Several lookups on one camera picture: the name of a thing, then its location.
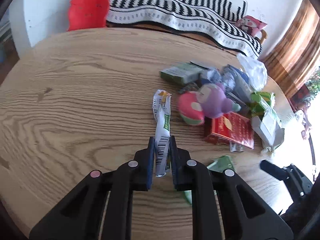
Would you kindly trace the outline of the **brown curtain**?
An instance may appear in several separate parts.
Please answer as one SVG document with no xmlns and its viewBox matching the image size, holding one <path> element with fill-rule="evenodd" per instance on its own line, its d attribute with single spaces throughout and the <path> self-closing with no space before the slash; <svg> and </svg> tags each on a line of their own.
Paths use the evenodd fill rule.
<svg viewBox="0 0 320 240">
<path fill-rule="evenodd" d="M 263 63 L 289 99 L 316 71 L 318 60 L 319 14 L 309 0 L 303 0 L 289 29 Z"/>
</svg>

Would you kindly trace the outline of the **purple pink squishy toy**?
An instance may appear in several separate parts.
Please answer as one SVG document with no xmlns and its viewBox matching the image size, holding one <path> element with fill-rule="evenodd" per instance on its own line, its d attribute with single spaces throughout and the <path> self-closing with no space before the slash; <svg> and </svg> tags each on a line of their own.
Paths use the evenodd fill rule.
<svg viewBox="0 0 320 240">
<path fill-rule="evenodd" d="M 216 119 L 241 109 L 239 104 L 226 97 L 222 83 L 207 83 L 197 91 L 183 93 L 177 106 L 184 122 L 191 126 L 202 125 L 205 118 Z"/>
</svg>

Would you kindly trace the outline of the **pale green plastic piece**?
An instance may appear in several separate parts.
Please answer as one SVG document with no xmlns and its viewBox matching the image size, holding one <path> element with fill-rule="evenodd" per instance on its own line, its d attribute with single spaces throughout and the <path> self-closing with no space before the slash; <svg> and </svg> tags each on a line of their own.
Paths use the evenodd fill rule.
<svg viewBox="0 0 320 240">
<path fill-rule="evenodd" d="M 233 165 L 232 159 L 228 155 L 223 155 L 215 159 L 211 164 L 207 166 L 207 168 L 211 171 L 221 172 L 221 173 L 226 169 L 235 171 L 235 167 Z M 185 200 L 188 202 L 188 204 L 192 205 L 191 191 L 184 191 L 184 197 L 185 197 Z"/>
</svg>

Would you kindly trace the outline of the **potted plant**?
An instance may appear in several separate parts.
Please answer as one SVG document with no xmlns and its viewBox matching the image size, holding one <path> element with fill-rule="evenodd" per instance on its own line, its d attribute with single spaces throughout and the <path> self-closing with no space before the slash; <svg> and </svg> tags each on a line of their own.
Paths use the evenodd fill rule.
<svg viewBox="0 0 320 240">
<path fill-rule="evenodd" d="M 310 98 L 315 98 L 320 91 L 320 69 L 318 68 L 314 74 L 306 82 L 306 86 L 310 92 Z"/>
</svg>

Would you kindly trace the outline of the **white cabinet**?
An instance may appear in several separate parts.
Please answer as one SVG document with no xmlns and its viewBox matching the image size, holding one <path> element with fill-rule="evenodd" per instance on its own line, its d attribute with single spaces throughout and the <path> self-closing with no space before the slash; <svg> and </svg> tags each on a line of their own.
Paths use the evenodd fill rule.
<svg viewBox="0 0 320 240">
<path fill-rule="evenodd" d="M 11 33 L 19 57 L 40 41 L 68 30 L 71 0 L 13 0 L 9 6 Z"/>
</svg>

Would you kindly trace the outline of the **grey crumpled foil wrapper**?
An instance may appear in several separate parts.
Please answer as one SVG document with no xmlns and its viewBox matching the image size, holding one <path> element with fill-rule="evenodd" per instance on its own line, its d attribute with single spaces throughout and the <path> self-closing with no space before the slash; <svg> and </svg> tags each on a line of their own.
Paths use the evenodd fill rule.
<svg viewBox="0 0 320 240">
<path fill-rule="evenodd" d="M 251 103 L 252 89 L 249 85 L 249 77 L 243 71 L 231 65 L 227 65 L 222 71 L 217 68 L 207 68 L 199 75 L 201 85 L 213 83 L 224 85 L 225 94 L 228 97 L 238 98 L 243 103 Z"/>
</svg>

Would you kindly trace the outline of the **red plush cushion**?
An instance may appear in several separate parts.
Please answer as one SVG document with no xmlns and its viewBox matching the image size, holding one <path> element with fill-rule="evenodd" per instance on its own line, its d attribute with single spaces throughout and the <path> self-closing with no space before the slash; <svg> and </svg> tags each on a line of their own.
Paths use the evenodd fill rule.
<svg viewBox="0 0 320 240">
<path fill-rule="evenodd" d="M 71 0 L 68 31 L 106 27 L 110 0 Z"/>
</svg>

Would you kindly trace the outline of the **green cigarette box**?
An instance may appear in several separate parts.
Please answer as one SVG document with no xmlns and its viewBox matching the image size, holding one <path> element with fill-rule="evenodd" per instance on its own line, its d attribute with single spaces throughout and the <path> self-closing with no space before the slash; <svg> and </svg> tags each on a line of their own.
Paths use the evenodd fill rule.
<svg viewBox="0 0 320 240">
<path fill-rule="evenodd" d="M 187 85 L 196 82 L 204 68 L 191 62 L 177 63 L 159 72 L 160 77 L 168 82 L 178 85 Z"/>
</svg>

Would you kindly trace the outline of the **pink cartoon pillow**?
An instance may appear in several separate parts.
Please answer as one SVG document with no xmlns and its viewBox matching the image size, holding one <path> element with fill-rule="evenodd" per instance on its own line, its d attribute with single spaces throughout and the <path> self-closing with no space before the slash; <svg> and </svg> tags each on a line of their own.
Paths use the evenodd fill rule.
<svg viewBox="0 0 320 240">
<path fill-rule="evenodd" d="M 267 24 L 252 16 L 247 15 L 244 18 L 238 20 L 235 26 L 247 33 L 248 35 L 255 37 L 257 33 L 259 33 L 267 26 Z"/>
</svg>

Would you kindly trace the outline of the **long barcode snack wrapper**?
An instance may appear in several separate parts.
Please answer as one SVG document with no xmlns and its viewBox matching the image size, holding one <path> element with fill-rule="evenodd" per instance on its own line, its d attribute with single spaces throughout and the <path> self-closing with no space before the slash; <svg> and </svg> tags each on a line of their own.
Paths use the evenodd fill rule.
<svg viewBox="0 0 320 240">
<path fill-rule="evenodd" d="M 170 169 L 170 117 L 171 94 L 158 89 L 153 96 L 153 116 L 156 122 L 155 147 L 156 147 L 156 176 L 163 177 Z"/>
</svg>

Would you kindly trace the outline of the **green white torn carton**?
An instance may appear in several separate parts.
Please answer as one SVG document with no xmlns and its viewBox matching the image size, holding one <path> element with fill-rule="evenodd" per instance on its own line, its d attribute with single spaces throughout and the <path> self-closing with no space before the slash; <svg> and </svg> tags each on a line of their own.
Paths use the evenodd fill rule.
<svg viewBox="0 0 320 240">
<path fill-rule="evenodd" d="M 284 142 L 285 129 L 278 117 L 275 95 L 269 92 L 251 94 L 251 126 L 263 142 L 264 149 L 274 152 Z"/>
</svg>

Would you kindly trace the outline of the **clear plastic bag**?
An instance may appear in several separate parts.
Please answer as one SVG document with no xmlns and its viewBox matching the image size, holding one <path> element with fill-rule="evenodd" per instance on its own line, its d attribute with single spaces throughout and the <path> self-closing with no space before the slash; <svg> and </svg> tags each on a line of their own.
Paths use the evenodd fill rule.
<svg viewBox="0 0 320 240">
<path fill-rule="evenodd" d="M 265 87 L 268 77 L 264 63 L 240 53 L 236 57 L 248 75 L 249 84 L 254 90 L 261 91 Z"/>
</svg>

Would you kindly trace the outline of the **black white striped sofa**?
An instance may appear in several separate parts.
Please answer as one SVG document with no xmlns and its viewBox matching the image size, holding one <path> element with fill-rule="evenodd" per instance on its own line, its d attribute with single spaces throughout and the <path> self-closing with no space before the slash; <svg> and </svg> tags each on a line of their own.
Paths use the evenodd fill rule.
<svg viewBox="0 0 320 240">
<path fill-rule="evenodd" d="M 247 12 L 246 0 L 110 0 L 113 24 L 157 23 L 208 36 L 223 48 L 257 59 L 261 43 L 236 27 Z"/>
</svg>

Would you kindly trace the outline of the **red cigarette box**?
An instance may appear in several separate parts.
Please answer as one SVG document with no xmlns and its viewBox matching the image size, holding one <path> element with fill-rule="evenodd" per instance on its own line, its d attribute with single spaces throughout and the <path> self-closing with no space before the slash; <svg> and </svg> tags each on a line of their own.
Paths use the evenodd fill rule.
<svg viewBox="0 0 320 240">
<path fill-rule="evenodd" d="M 254 131 L 251 120 L 234 112 L 216 119 L 205 117 L 204 140 L 214 145 L 228 145 L 230 142 L 254 148 Z"/>
</svg>

